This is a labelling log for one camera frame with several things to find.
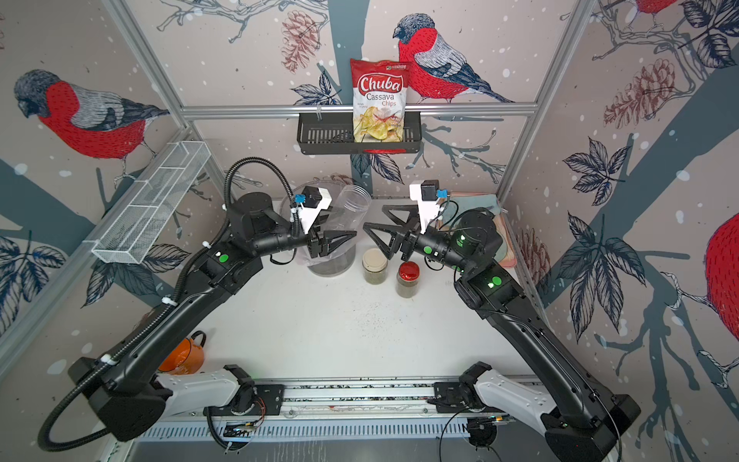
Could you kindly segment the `jar with red lid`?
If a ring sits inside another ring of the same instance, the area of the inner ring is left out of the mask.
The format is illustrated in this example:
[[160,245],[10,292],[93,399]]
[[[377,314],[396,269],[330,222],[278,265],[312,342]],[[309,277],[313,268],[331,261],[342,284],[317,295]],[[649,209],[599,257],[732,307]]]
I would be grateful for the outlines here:
[[402,298],[413,298],[419,290],[421,269],[417,263],[404,262],[398,267],[396,292]]

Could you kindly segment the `clear plastic mung bean jar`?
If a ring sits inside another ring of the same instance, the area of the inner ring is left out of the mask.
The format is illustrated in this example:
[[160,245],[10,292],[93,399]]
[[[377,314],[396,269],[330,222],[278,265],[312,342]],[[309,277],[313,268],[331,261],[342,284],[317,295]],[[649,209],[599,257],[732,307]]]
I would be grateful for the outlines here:
[[346,185],[338,198],[332,201],[323,230],[357,231],[369,207],[371,195],[362,187]]

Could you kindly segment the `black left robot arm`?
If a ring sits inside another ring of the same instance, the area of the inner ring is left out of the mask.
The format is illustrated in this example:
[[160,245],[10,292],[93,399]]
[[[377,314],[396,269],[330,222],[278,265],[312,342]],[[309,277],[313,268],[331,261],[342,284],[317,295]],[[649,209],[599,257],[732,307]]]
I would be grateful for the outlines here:
[[[291,202],[290,219],[273,209],[264,192],[232,198],[233,179],[241,167],[260,165],[272,171]],[[145,433],[164,417],[174,392],[155,382],[171,352],[216,308],[235,296],[263,268],[263,257],[307,248],[312,256],[328,256],[356,233],[315,229],[323,223],[325,192],[295,194],[284,173],[271,161],[246,157],[236,161],[224,181],[226,218],[214,240],[184,265],[170,298],[164,298],[146,321],[96,359],[81,358],[70,374],[74,388],[50,412],[38,431],[38,447],[64,452],[108,434],[125,442]],[[104,425],[92,434],[55,442],[52,429],[63,412],[83,395]]]

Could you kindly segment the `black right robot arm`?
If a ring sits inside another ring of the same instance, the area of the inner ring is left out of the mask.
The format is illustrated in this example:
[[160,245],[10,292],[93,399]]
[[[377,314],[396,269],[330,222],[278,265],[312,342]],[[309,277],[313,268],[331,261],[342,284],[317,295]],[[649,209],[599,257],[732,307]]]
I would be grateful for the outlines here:
[[[400,210],[407,219],[398,217]],[[385,205],[382,211],[388,223],[364,223],[363,229],[383,254],[408,261],[417,253],[454,269],[459,298],[515,348],[546,389],[532,390],[477,363],[464,382],[474,410],[496,408],[528,425],[561,461],[602,461],[623,448],[625,433],[641,413],[639,405],[586,371],[496,261],[502,236],[489,210],[467,210],[446,230],[423,227],[413,205]]]

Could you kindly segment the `metal mesh trash bin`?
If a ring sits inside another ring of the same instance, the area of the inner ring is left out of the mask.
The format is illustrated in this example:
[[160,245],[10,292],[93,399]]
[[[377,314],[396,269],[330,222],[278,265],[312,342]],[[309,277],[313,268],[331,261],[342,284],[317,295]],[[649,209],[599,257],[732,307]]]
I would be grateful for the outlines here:
[[[341,190],[346,184],[333,180],[313,180],[304,183],[296,189],[300,194],[305,186],[316,186],[329,190],[332,201],[338,198]],[[326,256],[312,259],[309,257],[306,248],[299,248],[296,251],[296,263],[306,267],[314,275],[323,277],[333,277],[341,275],[353,264],[356,255],[355,239],[340,246],[335,252]]]

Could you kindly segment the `jar with beige lid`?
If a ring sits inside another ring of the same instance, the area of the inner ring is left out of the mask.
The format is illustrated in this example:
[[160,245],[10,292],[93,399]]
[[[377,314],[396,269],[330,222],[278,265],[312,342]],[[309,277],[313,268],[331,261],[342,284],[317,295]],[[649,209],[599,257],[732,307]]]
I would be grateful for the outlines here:
[[367,283],[382,284],[387,277],[388,259],[379,248],[370,248],[363,254],[362,267]]

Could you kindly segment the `teal cloth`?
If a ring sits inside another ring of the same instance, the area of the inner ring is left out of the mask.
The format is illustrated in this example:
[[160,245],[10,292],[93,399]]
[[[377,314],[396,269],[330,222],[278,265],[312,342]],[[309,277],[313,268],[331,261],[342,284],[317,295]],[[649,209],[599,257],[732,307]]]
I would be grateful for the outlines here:
[[484,208],[495,216],[507,212],[500,205],[495,194],[458,194],[457,196],[453,194],[450,201],[450,206],[442,215],[442,227],[449,227],[459,219],[462,213],[475,208]]

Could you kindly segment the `pink tray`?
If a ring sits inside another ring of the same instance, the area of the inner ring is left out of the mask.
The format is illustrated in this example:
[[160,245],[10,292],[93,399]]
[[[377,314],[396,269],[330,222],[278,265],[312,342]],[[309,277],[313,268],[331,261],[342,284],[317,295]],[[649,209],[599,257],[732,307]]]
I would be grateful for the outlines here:
[[[481,192],[462,192],[462,194],[481,194]],[[498,235],[502,237],[502,246],[497,251],[496,261],[504,269],[513,270],[517,265],[517,259],[513,248],[513,243],[508,235],[507,227],[503,219],[504,214],[505,213],[502,213],[499,216],[494,215],[494,223],[496,223]]]

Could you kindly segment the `Chuba cassava chips bag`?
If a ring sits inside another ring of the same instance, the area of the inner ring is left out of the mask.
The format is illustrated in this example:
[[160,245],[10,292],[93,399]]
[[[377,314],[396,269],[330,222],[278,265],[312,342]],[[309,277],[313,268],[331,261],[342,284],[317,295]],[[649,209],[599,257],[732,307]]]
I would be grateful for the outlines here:
[[410,63],[351,60],[354,142],[404,141]]

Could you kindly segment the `black wall basket shelf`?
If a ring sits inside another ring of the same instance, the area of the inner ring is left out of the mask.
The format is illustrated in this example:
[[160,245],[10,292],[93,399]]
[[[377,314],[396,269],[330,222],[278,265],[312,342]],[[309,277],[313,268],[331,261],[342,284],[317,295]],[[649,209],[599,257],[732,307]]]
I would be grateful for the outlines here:
[[354,142],[351,113],[300,114],[296,140],[304,155],[418,153],[423,140],[421,114],[405,114],[402,142]]

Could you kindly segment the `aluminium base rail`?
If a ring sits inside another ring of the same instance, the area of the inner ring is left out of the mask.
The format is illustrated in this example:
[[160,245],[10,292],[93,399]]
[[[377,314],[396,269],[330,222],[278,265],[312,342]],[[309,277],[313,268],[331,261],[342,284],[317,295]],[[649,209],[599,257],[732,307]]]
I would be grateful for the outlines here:
[[473,412],[502,413],[534,427],[554,415],[566,427],[579,417],[594,419],[587,404],[600,396],[586,378],[527,386],[501,373],[475,366],[457,379],[353,379],[340,381],[256,381],[240,370],[160,375],[136,395],[125,395],[114,414],[142,433],[157,421],[213,407],[219,415],[246,418],[317,419],[377,415]]

